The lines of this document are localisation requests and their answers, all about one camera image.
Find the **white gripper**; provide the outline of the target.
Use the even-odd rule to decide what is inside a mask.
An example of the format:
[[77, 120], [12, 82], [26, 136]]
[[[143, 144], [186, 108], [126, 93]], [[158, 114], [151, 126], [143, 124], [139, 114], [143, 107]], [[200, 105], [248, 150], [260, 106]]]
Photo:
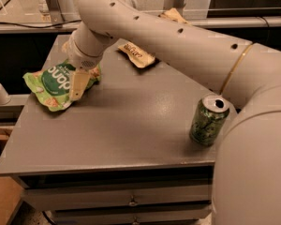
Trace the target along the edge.
[[108, 47], [108, 38], [90, 30], [76, 30], [62, 45], [62, 53], [67, 53], [68, 62], [76, 69], [70, 73], [69, 99], [81, 99], [89, 82], [90, 73], [102, 59]]

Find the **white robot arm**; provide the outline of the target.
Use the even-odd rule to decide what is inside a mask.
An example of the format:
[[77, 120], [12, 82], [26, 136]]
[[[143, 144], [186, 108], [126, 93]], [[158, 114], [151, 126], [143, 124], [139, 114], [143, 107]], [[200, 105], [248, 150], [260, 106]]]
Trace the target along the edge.
[[281, 225], [281, 52], [139, 12], [134, 0], [80, 0], [79, 13], [71, 99], [119, 38], [222, 95], [241, 112], [217, 148], [213, 225]]

